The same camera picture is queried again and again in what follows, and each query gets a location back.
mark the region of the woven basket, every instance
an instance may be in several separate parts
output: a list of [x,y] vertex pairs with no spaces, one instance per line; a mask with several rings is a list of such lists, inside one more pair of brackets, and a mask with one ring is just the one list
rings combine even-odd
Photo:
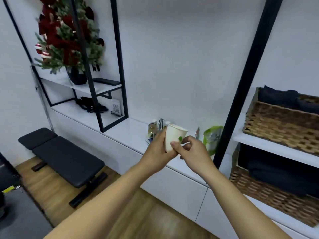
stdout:
[[233,153],[233,170],[230,181],[245,195],[269,205],[311,227],[319,224],[319,199],[300,197],[285,192],[273,185],[257,181],[249,176],[249,172],[239,167],[239,146]]
[[[243,132],[319,156],[319,115],[258,101],[259,87],[246,113]],[[319,97],[298,99],[319,103]]]

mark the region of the christmas tree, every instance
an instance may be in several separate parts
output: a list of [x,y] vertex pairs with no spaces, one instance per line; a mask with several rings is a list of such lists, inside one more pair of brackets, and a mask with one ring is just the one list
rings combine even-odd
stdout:
[[[78,37],[72,21],[67,0],[40,0],[43,3],[39,17],[39,34],[35,34],[38,43],[35,48],[43,60],[35,59],[42,69],[51,69],[56,74],[66,67],[72,67],[82,74],[85,70]],[[99,38],[99,29],[94,26],[94,13],[84,0],[76,0],[78,19],[86,40],[86,53],[93,69],[101,65],[104,52],[104,41]]]

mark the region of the left hand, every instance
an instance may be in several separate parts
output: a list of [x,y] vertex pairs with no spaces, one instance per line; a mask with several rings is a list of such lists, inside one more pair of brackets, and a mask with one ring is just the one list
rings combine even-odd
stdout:
[[143,157],[138,162],[150,176],[161,171],[169,161],[178,155],[175,150],[168,153],[165,152],[165,134],[166,128],[155,136],[155,139],[150,143]]

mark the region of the hand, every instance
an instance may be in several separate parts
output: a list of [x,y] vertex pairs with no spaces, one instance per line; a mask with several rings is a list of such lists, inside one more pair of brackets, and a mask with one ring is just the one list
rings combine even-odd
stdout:
[[193,172],[203,177],[206,172],[211,172],[212,168],[217,169],[201,141],[188,136],[181,143],[187,144],[181,146],[179,142],[172,141],[171,146],[181,155],[181,159],[185,160],[185,163]]
[[166,128],[155,136],[139,162],[143,169],[150,173],[149,176],[162,170],[169,161],[178,155],[174,150],[168,153],[165,152],[165,134]]

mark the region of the bench cushion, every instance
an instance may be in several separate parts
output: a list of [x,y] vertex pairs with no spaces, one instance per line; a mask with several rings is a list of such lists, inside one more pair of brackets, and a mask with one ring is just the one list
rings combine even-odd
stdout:
[[104,167],[102,160],[63,137],[47,141],[32,152],[76,188],[88,183]]
[[58,135],[56,133],[47,128],[40,128],[34,132],[20,137],[18,141],[27,149],[32,150],[57,136]]

